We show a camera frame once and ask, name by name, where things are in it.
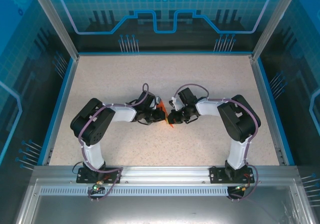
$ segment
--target orange object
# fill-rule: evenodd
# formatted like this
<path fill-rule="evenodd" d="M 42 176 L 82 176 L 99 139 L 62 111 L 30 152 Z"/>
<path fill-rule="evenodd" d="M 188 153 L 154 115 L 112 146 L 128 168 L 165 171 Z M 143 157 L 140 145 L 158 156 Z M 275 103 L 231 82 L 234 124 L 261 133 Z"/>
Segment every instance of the orange object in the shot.
<path fill-rule="evenodd" d="M 169 124 L 169 122 L 168 122 L 168 113 L 166 112 L 166 108 L 165 108 L 165 105 L 164 105 L 163 101 L 161 100 L 160 103 L 157 104 L 156 106 L 157 106 L 157 108 L 160 108 L 161 110 L 163 110 L 165 112 L 165 120 Z"/>

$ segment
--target black cable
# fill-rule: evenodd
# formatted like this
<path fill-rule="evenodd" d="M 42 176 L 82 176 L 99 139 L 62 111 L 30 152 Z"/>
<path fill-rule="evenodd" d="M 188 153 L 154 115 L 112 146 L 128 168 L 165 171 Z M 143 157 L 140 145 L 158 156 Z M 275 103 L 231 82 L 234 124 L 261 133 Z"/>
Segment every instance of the black cable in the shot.
<path fill-rule="evenodd" d="M 137 122 L 140 123 L 141 125 L 151 125 L 151 124 L 143 123 L 143 122 L 141 122 L 139 120 Z"/>
<path fill-rule="evenodd" d="M 74 169 L 75 169 L 75 167 L 76 167 L 77 165 L 79 165 L 80 163 L 83 163 L 83 161 L 79 161 L 77 164 L 75 164 L 75 165 L 73 166 L 73 168 L 72 168 L 72 173 L 73 173 L 73 174 L 77 174 L 77 173 L 74 172 Z"/>

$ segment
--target metal frame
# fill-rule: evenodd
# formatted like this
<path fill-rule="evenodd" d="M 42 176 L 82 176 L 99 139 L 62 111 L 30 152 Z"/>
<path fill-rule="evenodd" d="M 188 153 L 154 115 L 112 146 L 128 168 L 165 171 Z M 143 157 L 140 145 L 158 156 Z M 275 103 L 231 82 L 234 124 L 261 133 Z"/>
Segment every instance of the metal frame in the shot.
<path fill-rule="evenodd" d="M 251 63 L 252 72 L 253 72 L 253 75 L 255 78 L 255 82 L 257 83 L 256 85 L 257 85 L 257 88 L 258 88 L 258 91 L 260 94 L 263 109 L 265 111 L 265 117 L 268 122 L 268 126 L 269 126 L 269 130 L 270 130 L 270 134 L 271 134 L 273 143 L 274 143 L 275 147 L 278 147 L 282 153 L 281 156 L 278 156 L 279 162 L 281 164 L 281 161 L 283 160 L 285 165 L 290 165 L 292 162 L 291 153 L 288 154 L 285 151 L 286 149 L 284 147 L 284 141 L 283 141 L 281 134 L 280 134 L 280 131 L 279 131 L 279 126 L 276 121 L 276 116 L 273 111 L 270 98 L 268 96 L 267 88 L 265 86 L 266 83 L 264 82 L 260 66 L 258 64 L 258 61 L 253 60 L 252 57 L 250 57 L 250 63 Z"/>
<path fill-rule="evenodd" d="M 210 184 L 209 168 L 210 166 L 124 167 L 120 184 L 117 184 L 115 188 L 124 186 L 192 186 L 193 188 L 230 186 L 229 184 Z M 257 169 L 259 172 L 258 187 L 290 187 L 292 202 L 297 209 L 300 223 L 317 223 L 296 166 L 257 166 Z M 43 187 L 56 186 L 57 188 L 67 187 L 72 189 L 79 188 L 79 186 L 91 186 L 75 183 L 76 175 L 71 170 L 71 166 L 36 166 L 16 223 L 26 224 L 32 222 L 33 214 L 41 195 L 41 188 Z M 50 195 L 61 196 L 63 194 L 52 193 Z M 83 196 L 83 193 L 76 193 L 75 195 Z"/>
<path fill-rule="evenodd" d="M 259 58 L 290 3 L 291 0 L 280 0 L 277 4 L 276 9 L 274 10 L 268 24 L 266 25 L 262 35 L 260 36 L 260 39 L 258 40 L 253 50 L 253 60 L 257 60 Z"/>
<path fill-rule="evenodd" d="M 41 5 L 42 9 L 44 10 L 46 16 L 48 17 L 49 21 L 53 25 L 56 33 L 58 34 L 59 38 L 61 39 L 62 43 L 64 44 L 66 50 L 70 54 L 71 58 L 74 60 L 78 59 L 78 52 L 65 29 L 58 13 L 56 12 L 52 2 L 50 0 L 38 0 L 39 4 Z"/>
<path fill-rule="evenodd" d="M 47 136 L 49 139 L 46 142 L 46 140 L 47 140 L 47 136 L 46 136 L 46 140 L 44 140 L 44 147 L 42 148 L 41 153 L 40 153 L 38 165 L 46 165 L 50 161 L 49 160 L 51 157 L 50 153 L 53 150 L 54 144 L 56 142 L 56 137 L 58 135 L 61 120 L 62 120 L 64 111 L 65 111 L 64 109 L 67 105 L 67 100 L 68 100 L 68 96 L 69 96 L 69 93 L 71 90 L 72 82 L 74 80 L 74 77 L 76 74 L 75 72 L 78 67 L 78 62 L 79 61 L 77 59 L 77 60 L 74 60 L 71 63 L 69 63 L 70 66 L 67 69 L 67 73 L 64 77 L 63 84 L 62 84 L 62 87 L 60 90 L 60 92 L 62 92 L 61 101 L 59 103 L 57 101 L 58 110 L 57 110 L 56 116 L 55 116 L 55 112 L 53 113 L 53 116 L 51 119 L 51 123 L 53 123 L 52 130 L 51 130 L 51 133 L 49 133 L 49 130 L 48 130 Z"/>

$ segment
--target glass panel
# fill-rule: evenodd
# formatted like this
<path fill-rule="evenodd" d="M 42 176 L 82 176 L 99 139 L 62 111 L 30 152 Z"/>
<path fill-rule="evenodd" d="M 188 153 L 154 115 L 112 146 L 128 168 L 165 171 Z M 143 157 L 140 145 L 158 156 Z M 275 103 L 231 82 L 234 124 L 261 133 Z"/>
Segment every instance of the glass panel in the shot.
<path fill-rule="evenodd" d="M 261 55 L 287 141 L 307 190 L 320 175 L 320 1 L 292 0 Z M 320 209 L 315 208 L 320 216 Z"/>
<path fill-rule="evenodd" d="M 226 196 L 109 196 L 100 203 L 85 196 L 41 196 L 32 223 L 296 224 L 289 189 L 259 187 L 240 203 Z"/>
<path fill-rule="evenodd" d="M 51 0 L 80 52 L 252 51 L 279 0 Z"/>
<path fill-rule="evenodd" d="M 0 188 L 11 190 L 0 198 L 0 216 L 14 223 L 70 56 L 37 0 L 0 3 Z"/>

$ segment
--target blue frame border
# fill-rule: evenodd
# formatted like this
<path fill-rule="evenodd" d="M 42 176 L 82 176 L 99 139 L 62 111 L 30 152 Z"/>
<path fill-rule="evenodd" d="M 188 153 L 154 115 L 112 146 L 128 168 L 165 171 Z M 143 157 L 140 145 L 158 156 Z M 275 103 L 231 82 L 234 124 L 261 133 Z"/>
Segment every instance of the blue frame border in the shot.
<path fill-rule="evenodd" d="M 269 99 L 270 99 L 270 102 L 271 102 L 271 106 L 272 106 L 272 110 L 274 112 L 274 116 L 275 116 L 275 120 L 277 122 L 277 125 L 278 125 L 278 129 L 279 129 L 279 132 L 280 132 L 280 136 L 281 136 L 281 139 L 282 139 L 282 142 L 283 142 L 283 146 L 284 146 L 284 150 L 285 150 L 285 154 L 287 159 L 288 159 L 288 164 L 289 165 L 295 165 L 295 162 L 293 160 L 293 157 L 292 157 L 292 153 L 291 153 L 291 150 L 290 150 L 290 147 L 289 147 L 289 143 L 288 143 L 288 140 L 286 139 L 286 134 L 285 134 L 285 130 L 284 130 L 284 127 L 282 126 L 282 123 L 281 123 L 281 119 L 280 119 L 280 116 L 279 116 L 279 113 L 278 113 L 278 109 L 276 108 L 276 102 L 274 100 L 274 97 L 272 95 L 272 92 L 271 92 L 271 88 L 270 88 L 270 85 L 269 85 L 269 82 L 268 82 L 268 79 L 267 79 L 267 75 L 265 73 L 265 69 L 263 67 L 263 64 L 262 64 L 262 61 L 260 59 L 260 57 L 258 58 L 258 64 L 259 64 L 259 68 L 261 70 L 261 74 L 262 74 L 262 78 L 263 78 L 263 82 L 265 83 L 265 87 L 266 87 L 266 91 L 267 91 L 267 94 L 269 96 Z"/>
<path fill-rule="evenodd" d="M 44 142 L 43 142 L 43 146 L 42 146 L 42 149 L 41 149 L 41 153 L 40 153 L 37 165 L 43 165 L 43 161 L 44 161 L 44 159 L 46 157 L 47 149 L 49 147 L 50 137 L 51 137 L 52 131 L 54 129 L 54 124 L 55 124 L 55 122 L 57 120 L 58 111 L 59 111 L 59 108 L 60 108 L 60 106 L 62 104 L 62 100 L 63 100 L 62 98 L 66 94 L 69 95 L 69 91 L 70 90 L 67 89 L 66 87 L 67 87 L 68 80 L 71 77 L 71 70 L 72 70 L 74 64 L 75 64 L 75 61 L 73 60 L 73 58 L 70 58 L 70 61 L 69 61 L 69 64 L 68 64 L 68 68 L 67 68 L 67 71 L 65 73 L 65 76 L 64 76 L 61 88 L 60 88 L 58 99 L 56 100 L 55 108 L 53 110 L 54 112 L 52 114 L 52 118 L 51 118 L 51 121 L 50 121 L 50 124 L 49 124 L 49 127 L 48 127 L 48 131 L 46 132 L 47 134 L 46 134 Z"/>

